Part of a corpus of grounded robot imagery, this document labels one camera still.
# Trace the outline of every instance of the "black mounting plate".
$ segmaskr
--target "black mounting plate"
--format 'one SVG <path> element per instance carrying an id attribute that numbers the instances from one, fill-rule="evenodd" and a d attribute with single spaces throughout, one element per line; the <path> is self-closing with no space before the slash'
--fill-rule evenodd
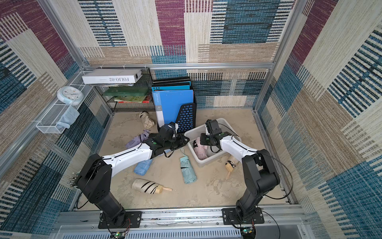
<path id="1" fill-rule="evenodd" d="M 130 228 L 139 228 L 141 224 L 141 211 L 127 211 L 126 216 L 130 219 Z M 129 221 L 125 222 L 122 226 L 115 226 L 111 221 L 107 221 L 109 225 L 106 224 L 106 221 L 103 219 L 102 221 L 99 221 L 98 229 L 107 229 L 110 228 L 111 230 L 114 228 L 127 228 Z"/>
<path id="2" fill-rule="evenodd" d="M 252 224 L 252 220 L 255 224 L 264 223 L 264 217 L 261 208 L 256 208 L 256 212 L 252 214 L 252 217 L 247 219 L 247 221 L 239 221 L 236 213 L 236 208 L 223 208 L 223 222 L 224 225 L 239 225 L 239 224 Z"/>

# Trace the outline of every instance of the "black wire rack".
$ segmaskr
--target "black wire rack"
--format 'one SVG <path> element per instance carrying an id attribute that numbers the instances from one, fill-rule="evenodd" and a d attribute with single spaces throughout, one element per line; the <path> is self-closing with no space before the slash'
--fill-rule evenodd
<path id="1" fill-rule="evenodd" d="M 113 67 L 113 69 L 123 69 L 123 67 Z M 132 87 L 147 87 L 149 90 L 147 95 L 151 95 L 152 86 L 152 75 L 149 68 L 131 68 L 125 67 L 125 69 L 141 69 L 142 77 L 132 86 Z M 103 92 L 106 90 L 105 87 L 96 87 L 98 92 L 101 94 L 103 99 L 109 105 L 113 113 L 117 112 L 141 112 L 141 111 L 155 111 L 155 106 L 152 98 L 149 103 L 119 103 L 114 101 L 115 97 L 104 96 Z"/>

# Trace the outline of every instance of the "white robot arm segment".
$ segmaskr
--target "white robot arm segment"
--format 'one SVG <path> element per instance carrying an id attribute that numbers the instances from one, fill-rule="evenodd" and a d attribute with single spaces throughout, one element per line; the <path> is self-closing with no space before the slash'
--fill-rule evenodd
<path id="1" fill-rule="evenodd" d="M 222 150 L 228 152 L 232 156 L 234 156 L 237 160 L 241 162 L 241 159 L 246 155 L 252 155 L 257 150 L 251 147 L 246 146 L 239 140 L 236 140 L 233 136 L 229 135 L 223 137 L 220 140 L 220 146 Z"/>
<path id="2" fill-rule="evenodd" d="M 145 161 L 151 158 L 152 150 L 150 146 L 145 143 L 141 143 L 133 148 L 124 150 L 112 155 L 103 156 L 103 160 L 106 164 L 112 166 L 112 177 L 120 171 L 136 164 L 141 161 Z"/>

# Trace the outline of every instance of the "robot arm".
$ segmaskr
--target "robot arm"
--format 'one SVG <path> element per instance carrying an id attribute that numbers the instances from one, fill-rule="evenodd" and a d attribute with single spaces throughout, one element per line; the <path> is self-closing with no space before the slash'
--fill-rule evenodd
<path id="1" fill-rule="evenodd" d="M 139 144 L 128 150 L 103 156 L 103 161 L 112 166 L 112 177 L 122 170 L 151 158 L 152 150 L 146 143 Z"/>
<path id="2" fill-rule="evenodd" d="M 209 134 L 201 134 L 201 144 L 217 146 L 243 164 L 247 189 L 236 202 L 235 215 L 232 217 L 238 218 L 239 222 L 251 222 L 256 213 L 261 214 L 257 205 L 263 196 L 280 184 L 273 160 L 267 150 L 253 149 L 236 140 L 229 132 L 222 132 L 216 120 L 208 120 L 206 127 Z M 263 169 L 258 170 L 257 165 L 263 166 Z"/>
<path id="3" fill-rule="evenodd" d="M 109 222 L 125 227 L 126 212 L 110 192 L 111 178 L 136 163 L 154 158 L 166 149 L 176 150 L 188 142 L 189 138 L 176 133 L 175 123 L 165 124 L 159 133 L 150 134 L 136 147 L 104 157 L 91 155 L 74 183 L 90 203 L 104 212 Z"/>

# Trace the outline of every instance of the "beige floor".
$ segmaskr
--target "beige floor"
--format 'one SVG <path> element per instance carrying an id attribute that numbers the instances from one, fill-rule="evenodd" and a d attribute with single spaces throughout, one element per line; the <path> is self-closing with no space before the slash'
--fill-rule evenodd
<path id="1" fill-rule="evenodd" d="M 150 112 L 155 119 L 155 112 Z M 260 133 L 250 109 L 201 109 L 197 111 L 196 126 L 202 125 L 207 119 L 225 118 L 241 137 L 242 142 L 255 149 L 263 149 Z M 140 134 L 143 125 L 138 113 L 116 113 L 111 123 L 106 139 L 99 155 L 108 155 L 125 150 L 125 144 L 134 136 Z M 156 125 L 151 132 L 157 132 Z M 227 206 L 234 205 L 246 189 L 243 179 L 243 168 L 239 164 L 226 180 L 227 170 L 225 162 L 228 156 L 199 167 L 188 147 L 184 147 L 185 154 L 191 159 L 191 164 L 197 175 L 197 181 L 184 184 L 180 171 L 179 159 L 183 156 L 176 150 L 170 158 L 159 156 L 153 159 L 150 169 L 145 176 L 133 172 L 135 165 L 129 167 L 112 178 L 110 191 L 126 209 L 132 208 L 164 208 L 186 206 Z M 161 194 L 141 193 L 131 189 L 136 178 L 152 180 L 172 192 L 163 191 Z M 272 197 L 282 197 L 284 194 L 277 186 L 268 193 Z M 81 197 L 79 206 L 86 201 Z M 261 204 L 285 203 L 285 200 L 263 198 Z M 85 205 L 81 210 L 97 210 L 93 204 Z"/>

